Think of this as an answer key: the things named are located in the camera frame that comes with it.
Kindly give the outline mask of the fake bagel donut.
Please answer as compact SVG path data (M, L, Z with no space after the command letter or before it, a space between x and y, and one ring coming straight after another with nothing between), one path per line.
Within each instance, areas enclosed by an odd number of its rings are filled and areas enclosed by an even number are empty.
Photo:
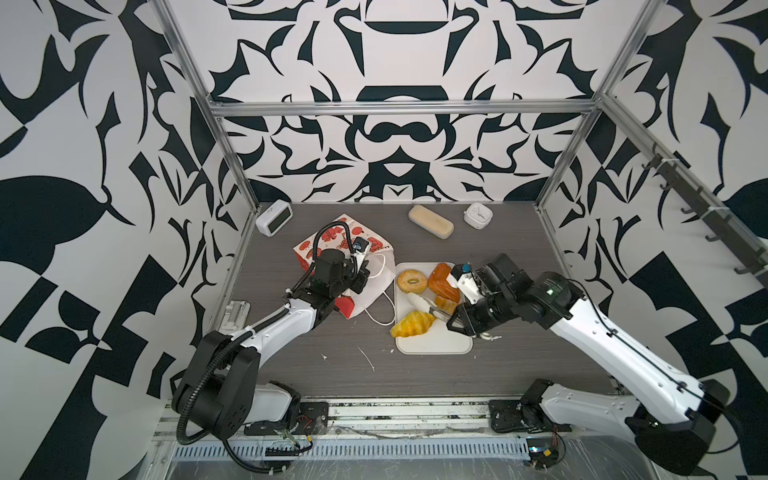
M398 275L397 286L406 294L421 294L428 288L428 278L421 271L407 269Z

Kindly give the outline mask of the brown fake croissant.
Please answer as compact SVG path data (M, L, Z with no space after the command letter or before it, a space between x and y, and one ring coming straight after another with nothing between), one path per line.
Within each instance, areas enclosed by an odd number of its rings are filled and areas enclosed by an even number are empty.
M428 277L427 286L437 296L454 303L461 301L461 293L458 288L448 282L452 267L446 263L439 263Z

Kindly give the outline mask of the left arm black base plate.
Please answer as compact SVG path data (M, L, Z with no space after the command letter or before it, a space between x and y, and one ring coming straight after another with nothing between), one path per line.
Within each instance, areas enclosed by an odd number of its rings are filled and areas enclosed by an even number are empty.
M289 406L287 413L278 421L259 421L247 424L246 436L277 435L281 432L293 435L324 433L329 420L329 403L301 401Z

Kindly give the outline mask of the yellow fake pastry bread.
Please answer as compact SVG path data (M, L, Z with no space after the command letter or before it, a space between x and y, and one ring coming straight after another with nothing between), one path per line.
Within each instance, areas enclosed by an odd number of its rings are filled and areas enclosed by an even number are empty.
M444 310L444 311L446 311L446 312L448 312L450 314L454 314L457 306L459 305L458 302L456 302L456 301L454 301L452 299L443 297L443 296L437 296L435 298L434 302L435 302L436 307L438 307L438 308L440 308L440 309L442 309L442 310Z

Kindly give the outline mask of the yellow fake croissant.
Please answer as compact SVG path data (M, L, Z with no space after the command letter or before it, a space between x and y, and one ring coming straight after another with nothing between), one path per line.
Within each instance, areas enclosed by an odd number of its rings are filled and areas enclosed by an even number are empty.
M393 338L408 338L427 333L436 317L430 313L414 310L390 329Z

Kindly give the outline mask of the white red paper bag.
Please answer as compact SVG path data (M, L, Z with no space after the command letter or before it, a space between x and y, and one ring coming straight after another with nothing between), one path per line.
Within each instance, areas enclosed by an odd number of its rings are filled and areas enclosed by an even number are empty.
M394 247L369 227L342 214L293 248L304 274L289 290L322 321L337 311L363 313L395 278Z

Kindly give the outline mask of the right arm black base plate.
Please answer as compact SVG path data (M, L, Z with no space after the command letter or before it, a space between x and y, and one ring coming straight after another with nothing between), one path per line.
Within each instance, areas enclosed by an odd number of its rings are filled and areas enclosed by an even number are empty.
M488 403L490 427L495 433L571 432L569 424L558 424L541 406L528 400L491 400Z

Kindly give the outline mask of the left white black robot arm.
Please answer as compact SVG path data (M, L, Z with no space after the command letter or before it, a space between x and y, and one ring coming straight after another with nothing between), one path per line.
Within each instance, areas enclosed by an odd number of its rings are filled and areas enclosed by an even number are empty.
M246 422L261 365L322 323L343 293L362 292L370 276L369 250L369 242L358 237L350 256L338 249L315 254L310 270L286 293L280 309L232 334L213 331L203 337L172 400L179 414L180 444L207 435L227 440Z

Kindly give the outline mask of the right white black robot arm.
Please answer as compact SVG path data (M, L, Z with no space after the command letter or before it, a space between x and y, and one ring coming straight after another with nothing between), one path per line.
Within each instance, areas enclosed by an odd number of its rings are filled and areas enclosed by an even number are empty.
M691 476L725 416L729 390L716 380L698 380L654 354L599 311L575 280L547 271L531 278L507 255L474 269L438 265L430 277L406 271L396 290L409 317L428 331L427 319L455 334L479 339L512 320L536 324L574 345L628 392L595 394L537 379L517 400L490 403L496 433L545 432L570 427L635 444L653 463Z

